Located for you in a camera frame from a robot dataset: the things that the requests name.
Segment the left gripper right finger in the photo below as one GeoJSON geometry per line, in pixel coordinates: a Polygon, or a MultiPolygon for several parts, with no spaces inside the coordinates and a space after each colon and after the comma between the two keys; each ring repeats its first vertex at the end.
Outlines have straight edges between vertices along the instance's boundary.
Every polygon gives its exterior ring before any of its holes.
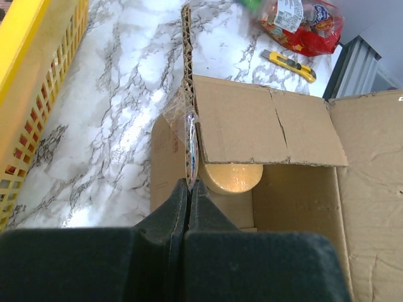
{"type": "Polygon", "coordinates": [[[245,232],[197,181],[184,236],[186,301],[349,301],[336,251],[310,232],[245,232]]]}

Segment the yellow utility knife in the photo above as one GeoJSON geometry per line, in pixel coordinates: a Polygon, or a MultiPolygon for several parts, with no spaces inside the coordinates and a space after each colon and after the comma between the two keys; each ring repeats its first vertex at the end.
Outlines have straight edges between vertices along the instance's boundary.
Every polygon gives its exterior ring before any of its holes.
{"type": "Polygon", "coordinates": [[[294,61],[278,52],[263,50],[260,53],[260,57],[302,76],[309,83],[313,83],[317,80],[316,73],[311,67],[294,61]]]}

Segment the round orange sponge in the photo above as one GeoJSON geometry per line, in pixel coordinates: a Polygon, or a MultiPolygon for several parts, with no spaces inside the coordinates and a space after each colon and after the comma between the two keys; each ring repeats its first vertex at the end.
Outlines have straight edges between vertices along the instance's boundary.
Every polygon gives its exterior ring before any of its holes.
{"type": "Polygon", "coordinates": [[[198,175],[211,191],[221,195],[250,191],[261,180],[261,164],[199,164],[198,175]]]}

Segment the brown cardboard express box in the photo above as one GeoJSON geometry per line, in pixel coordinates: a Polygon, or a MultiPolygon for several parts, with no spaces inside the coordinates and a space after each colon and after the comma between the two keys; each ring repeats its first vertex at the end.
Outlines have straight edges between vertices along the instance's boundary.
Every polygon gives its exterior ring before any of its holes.
{"type": "Polygon", "coordinates": [[[259,169],[244,193],[220,194],[206,179],[237,226],[320,233],[336,248],[354,301],[401,301],[402,91],[326,102],[196,75],[188,5],[181,17],[184,77],[152,128],[151,209],[189,172],[183,113],[190,103],[200,175],[227,164],[259,169]]]}

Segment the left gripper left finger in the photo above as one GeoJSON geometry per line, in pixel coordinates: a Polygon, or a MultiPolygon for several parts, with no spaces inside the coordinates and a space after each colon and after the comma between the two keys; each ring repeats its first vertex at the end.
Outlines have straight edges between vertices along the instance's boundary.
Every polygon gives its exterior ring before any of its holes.
{"type": "Polygon", "coordinates": [[[181,301],[188,189],[130,227],[18,229],[1,235],[2,301],[181,301]]]}

